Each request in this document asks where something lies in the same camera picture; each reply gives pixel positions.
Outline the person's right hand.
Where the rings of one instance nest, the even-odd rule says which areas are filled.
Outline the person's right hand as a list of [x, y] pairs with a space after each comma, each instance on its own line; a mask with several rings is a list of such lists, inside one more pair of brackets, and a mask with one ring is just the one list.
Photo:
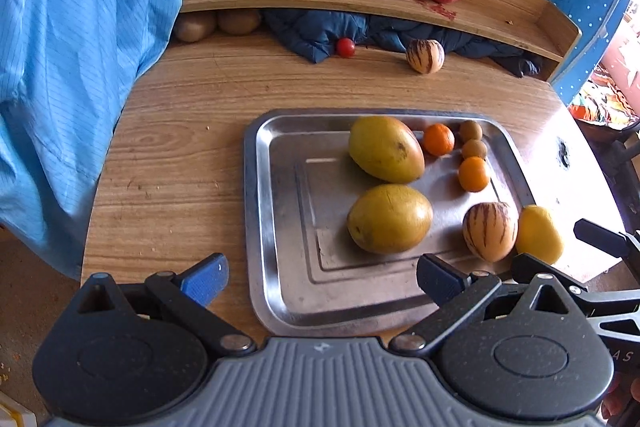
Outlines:
[[638, 426], [639, 399], [639, 378], [616, 373], [600, 408], [605, 425]]

